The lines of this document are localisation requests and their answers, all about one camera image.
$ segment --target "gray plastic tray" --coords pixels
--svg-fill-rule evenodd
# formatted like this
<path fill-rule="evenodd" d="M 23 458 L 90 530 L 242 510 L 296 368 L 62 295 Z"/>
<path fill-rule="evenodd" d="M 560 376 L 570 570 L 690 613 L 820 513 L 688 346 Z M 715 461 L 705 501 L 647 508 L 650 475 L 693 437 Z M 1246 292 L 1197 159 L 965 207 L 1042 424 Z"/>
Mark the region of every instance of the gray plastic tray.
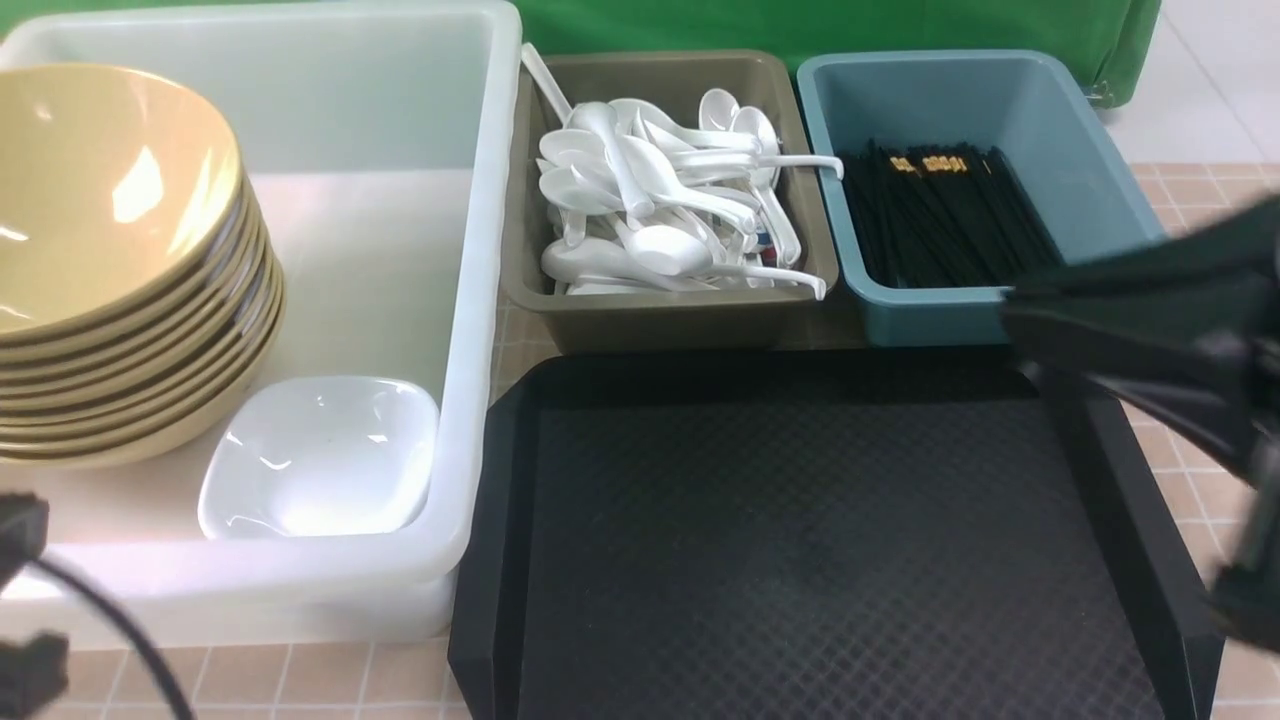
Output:
<path fill-rule="evenodd" d="M 710 53 L 612 53 L 547 59 L 571 102 L 640 97 L 676 122 L 698 127 L 698 102 L 723 87 L 740 102 L 764 110 L 788 152 L 808 152 L 800 108 L 781 60 L 754 50 Z M 767 347 L 792 314 L 817 304 L 809 288 L 663 295 L 557 296 L 540 266 L 553 240 L 547 201 L 538 192 L 538 138 L 558 127 L 550 106 L 522 73 L 511 142 L 511 179 L 502 240 L 502 286 L 511 301 L 543 318 L 561 352 Z M 804 245 L 801 269 L 828 286 L 840 268 L 812 169 L 785 169 L 778 197 Z"/>

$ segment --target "tray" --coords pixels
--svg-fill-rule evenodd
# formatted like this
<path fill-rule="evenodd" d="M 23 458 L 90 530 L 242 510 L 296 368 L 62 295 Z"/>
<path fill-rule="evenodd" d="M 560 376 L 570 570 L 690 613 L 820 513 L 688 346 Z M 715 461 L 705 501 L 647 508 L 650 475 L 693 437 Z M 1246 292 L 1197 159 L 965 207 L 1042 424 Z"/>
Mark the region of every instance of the tray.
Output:
<path fill-rule="evenodd" d="M 1222 641 L 1123 410 L 1005 352 L 532 370 L 460 568 L 471 712 L 1207 719 Z"/>
<path fill-rule="evenodd" d="M 605 53 L 547 58 L 547 65 L 573 102 L 640 97 L 663 108 L 685 127 L 698 127 L 703 94 L 719 87 L 744 105 L 763 110 L 788 152 L 809 151 L 786 65 L 764 53 Z M 512 304 L 547 323 L 562 354 L 769 347 L 778 343 L 788 324 L 818 306 L 813 291 L 804 287 L 553 295 L 553 283 L 541 270 L 541 255 L 556 233 L 547 219 L 547 200 L 538 190 L 541 173 L 534 160 L 540 158 L 538 141 L 557 127 L 556 114 L 529 73 L 522 72 L 511 140 L 502 283 Z M 813 169 L 783 169 L 778 199 L 804 245 L 799 269 L 835 286 L 840 263 L 818 174 Z"/>

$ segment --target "white plastic tub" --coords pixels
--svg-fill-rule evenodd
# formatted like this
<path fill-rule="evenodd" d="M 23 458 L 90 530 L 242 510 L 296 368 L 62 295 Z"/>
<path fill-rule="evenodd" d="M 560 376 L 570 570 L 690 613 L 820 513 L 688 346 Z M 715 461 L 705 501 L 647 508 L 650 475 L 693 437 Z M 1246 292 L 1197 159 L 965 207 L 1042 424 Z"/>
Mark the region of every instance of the white plastic tub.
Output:
<path fill-rule="evenodd" d="M 163 644 L 411 639 L 448 623 L 489 400 L 520 35 L 500 0 L 361 0 L 47 17 L 0 45 L 0 68 L 140 68 L 227 114 L 289 283 L 259 384 L 372 374 L 440 402 L 426 506 L 393 534 L 205 541 L 196 497 L 220 428 L 110 471 L 0 465 L 0 491 L 50 500 L 50 553 Z M 119 642 L 23 575 L 0 596 L 0 635 L 40 628 Z"/>

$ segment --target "white container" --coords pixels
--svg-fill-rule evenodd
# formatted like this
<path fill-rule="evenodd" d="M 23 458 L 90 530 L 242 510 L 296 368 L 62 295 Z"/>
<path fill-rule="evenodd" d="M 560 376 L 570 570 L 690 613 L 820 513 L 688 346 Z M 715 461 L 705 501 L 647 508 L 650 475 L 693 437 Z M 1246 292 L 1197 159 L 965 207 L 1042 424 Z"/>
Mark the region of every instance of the white container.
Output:
<path fill-rule="evenodd" d="M 500 0 L 361 0 L 56 15 L 0 45 L 0 69 L 127 65 L 227 114 L 289 283 L 260 387 L 367 374 L 440 400 L 426 505 L 389 534 L 204 539 L 196 498 L 221 425 L 110 471 L 0 465 L 0 491 L 50 500 L 49 552 L 157 642 L 413 639 L 448 623 L 489 401 L 520 36 Z M 37 629 L 120 643 L 24 574 L 0 596 L 0 635 Z"/>
<path fill-rule="evenodd" d="M 293 378 L 241 406 L 196 518 L 210 539 L 394 533 L 422 510 L 440 409 L 413 383 Z"/>

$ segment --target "black cable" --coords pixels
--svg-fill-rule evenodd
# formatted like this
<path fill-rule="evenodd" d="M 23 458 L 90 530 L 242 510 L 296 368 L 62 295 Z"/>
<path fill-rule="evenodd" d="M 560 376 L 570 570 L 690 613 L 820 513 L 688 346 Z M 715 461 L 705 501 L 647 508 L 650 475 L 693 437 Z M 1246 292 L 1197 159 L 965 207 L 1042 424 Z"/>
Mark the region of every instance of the black cable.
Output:
<path fill-rule="evenodd" d="M 137 651 L 138 657 L 151 671 L 151 678 L 155 680 L 156 688 L 160 689 L 160 694 L 164 696 L 165 702 L 169 703 L 169 711 L 173 712 L 175 720 L 195 720 L 196 714 L 191 710 L 191 705 L 187 702 L 186 694 L 182 692 L 182 685 L 178 679 L 174 678 L 173 670 L 169 664 L 165 662 L 164 656 L 160 651 L 147 639 L 146 633 L 138 628 L 128 614 L 124 612 L 114 602 L 102 597 L 101 593 L 95 591 L 88 583 L 76 577 L 74 573 L 59 566 L 45 557 L 28 557 L 27 561 L 31 565 L 38 568 L 46 575 L 55 578 L 61 584 L 72 588 L 79 593 L 84 600 L 90 602 L 99 612 L 106 616 L 113 625 L 123 634 L 133 650 Z"/>

